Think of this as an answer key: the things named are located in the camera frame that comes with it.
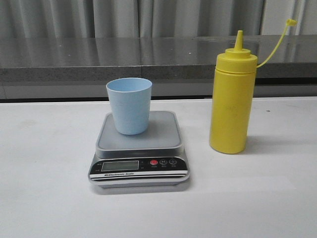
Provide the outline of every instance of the light blue cup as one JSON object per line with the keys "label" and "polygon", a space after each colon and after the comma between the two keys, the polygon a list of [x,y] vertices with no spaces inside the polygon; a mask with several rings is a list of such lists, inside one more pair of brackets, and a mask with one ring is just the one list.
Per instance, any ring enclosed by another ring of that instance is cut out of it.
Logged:
{"label": "light blue cup", "polygon": [[114,125],[125,135],[142,133],[148,128],[151,81],[144,78],[120,78],[106,85]]}

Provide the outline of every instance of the red button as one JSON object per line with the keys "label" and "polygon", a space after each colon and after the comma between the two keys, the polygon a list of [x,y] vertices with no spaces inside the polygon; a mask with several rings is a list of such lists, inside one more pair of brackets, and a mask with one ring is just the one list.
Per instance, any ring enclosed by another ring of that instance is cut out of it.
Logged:
{"label": "red button", "polygon": [[151,164],[151,165],[157,165],[157,164],[158,164],[158,161],[157,161],[157,160],[151,160],[151,161],[150,161],[150,164]]}

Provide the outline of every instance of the white table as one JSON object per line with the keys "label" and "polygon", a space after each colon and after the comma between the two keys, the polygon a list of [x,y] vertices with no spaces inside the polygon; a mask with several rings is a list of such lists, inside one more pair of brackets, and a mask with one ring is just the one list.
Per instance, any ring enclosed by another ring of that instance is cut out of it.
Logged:
{"label": "white table", "polygon": [[89,183],[108,102],[0,104],[0,237],[317,237],[317,97],[254,99],[238,155],[209,147],[211,100],[151,110],[177,115],[184,184]]}

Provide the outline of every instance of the scale button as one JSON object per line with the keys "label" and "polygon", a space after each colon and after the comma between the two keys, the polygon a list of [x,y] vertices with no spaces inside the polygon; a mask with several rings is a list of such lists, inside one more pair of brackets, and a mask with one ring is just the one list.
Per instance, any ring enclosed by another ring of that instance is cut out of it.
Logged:
{"label": "scale button", "polygon": [[169,162],[171,165],[176,165],[176,164],[177,164],[176,159],[170,159],[168,162]]}
{"label": "scale button", "polygon": [[161,160],[159,161],[159,163],[160,163],[161,165],[166,165],[166,164],[167,164],[167,160],[166,160],[166,159],[161,159]]}
{"label": "scale button", "polygon": [[158,161],[157,161],[157,160],[151,160],[151,161],[150,161],[150,164],[151,164],[151,165],[157,165],[157,164],[158,164]]}

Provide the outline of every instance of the cup rim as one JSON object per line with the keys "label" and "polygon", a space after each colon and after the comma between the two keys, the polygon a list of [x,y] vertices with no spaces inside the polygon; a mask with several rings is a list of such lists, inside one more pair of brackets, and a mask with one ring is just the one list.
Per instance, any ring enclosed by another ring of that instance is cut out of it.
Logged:
{"label": "cup rim", "polygon": [[[114,89],[109,88],[109,84],[111,84],[111,83],[113,83],[113,82],[115,82],[115,81],[126,80],[126,79],[129,79],[129,78],[141,79],[142,81],[147,81],[147,82],[149,82],[150,84],[149,84],[148,87],[144,87],[144,88],[139,89],[139,90],[131,90],[131,91],[118,91],[118,90],[114,90]],[[146,78],[127,77],[127,78],[118,78],[118,79],[115,79],[115,80],[112,80],[112,81],[108,82],[108,83],[106,84],[106,88],[107,88],[107,90],[110,90],[110,91],[112,91],[112,92],[133,93],[133,92],[140,92],[140,91],[143,91],[143,90],[147,90],[147,89],[149,89],[149,88],[152,87],[152,84],[153,84],[153,83],[152,83],[150,80],[146,79]]]}

